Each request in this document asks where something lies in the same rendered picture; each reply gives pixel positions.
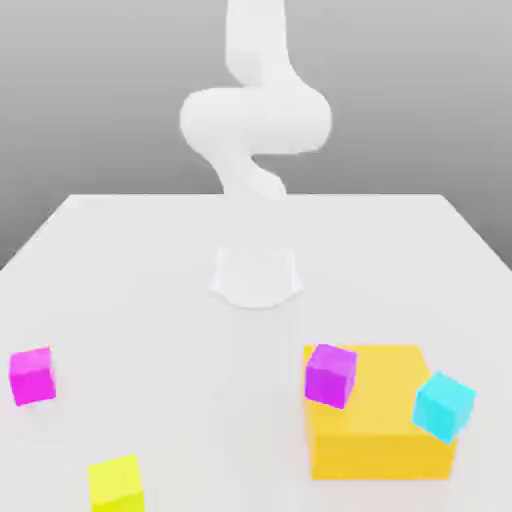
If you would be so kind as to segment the small purple cube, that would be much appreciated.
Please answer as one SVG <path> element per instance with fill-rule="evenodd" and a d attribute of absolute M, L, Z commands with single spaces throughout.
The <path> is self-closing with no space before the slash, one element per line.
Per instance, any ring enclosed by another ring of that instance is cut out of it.
<path fill-rule="evenodd" d="M 355 384 L 357 360 L 355 351 L 318 344 L 305 367 L 305 397 L 343 410 Z"/>

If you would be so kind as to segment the small cyan cube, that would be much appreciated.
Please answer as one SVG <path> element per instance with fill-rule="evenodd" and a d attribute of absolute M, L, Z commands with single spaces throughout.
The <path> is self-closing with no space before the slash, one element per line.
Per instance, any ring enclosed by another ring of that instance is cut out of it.
<path fill-rule="evenodd" d="M 441 373 L 434 373 L 416 393 L 412 423 L 450 444 L 467 425 L 476 391 Z"/>

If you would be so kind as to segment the small magenta cube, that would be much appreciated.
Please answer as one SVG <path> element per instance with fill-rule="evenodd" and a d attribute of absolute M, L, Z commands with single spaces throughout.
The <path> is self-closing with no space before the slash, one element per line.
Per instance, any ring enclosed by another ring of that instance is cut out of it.
<path fill-rule="evenodd" d="M 56 383 L 49 347 L 16 352 L 9 360 L 9 382 L 15 404 L 26 404 L 56 397 Z"/>

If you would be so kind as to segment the small yellow cube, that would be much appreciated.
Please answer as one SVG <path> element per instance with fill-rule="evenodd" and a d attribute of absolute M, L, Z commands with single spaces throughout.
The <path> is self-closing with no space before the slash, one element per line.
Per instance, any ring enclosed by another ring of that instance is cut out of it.
<path fill-rule="evenodd" d="M 90 465 L 88 481 L 91 512 L 145 512 L 135 455 Z"/>

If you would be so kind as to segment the large orange box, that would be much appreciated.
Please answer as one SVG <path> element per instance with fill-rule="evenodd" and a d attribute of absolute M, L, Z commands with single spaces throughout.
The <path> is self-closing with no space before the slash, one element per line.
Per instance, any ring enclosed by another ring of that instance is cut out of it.
<path fill-rule="evenodd" d="M 444 480 L 456 442 L 412 423 L 417 390 L 430 377 L 414 345 L 358 345 L 354 389 L 344 409 L 303 400 L 314 480 Z"/>

